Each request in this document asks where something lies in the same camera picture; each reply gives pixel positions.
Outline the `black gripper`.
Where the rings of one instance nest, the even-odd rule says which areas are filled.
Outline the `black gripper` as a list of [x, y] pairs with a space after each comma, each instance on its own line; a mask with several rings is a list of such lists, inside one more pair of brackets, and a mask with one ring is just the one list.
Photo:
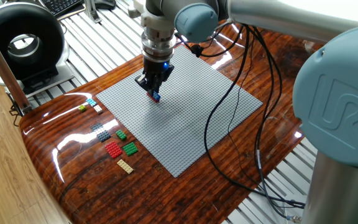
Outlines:
[[149, 95], [153, 95], [154, 86], [156, 85], [155, 91], [159, 92], [162, 83], [167, 81], [174, 68], [175, 66], [169, 60], [166, 62], [154, 62], [144, 59], [143, 75], [135, 77], [135, 82]]

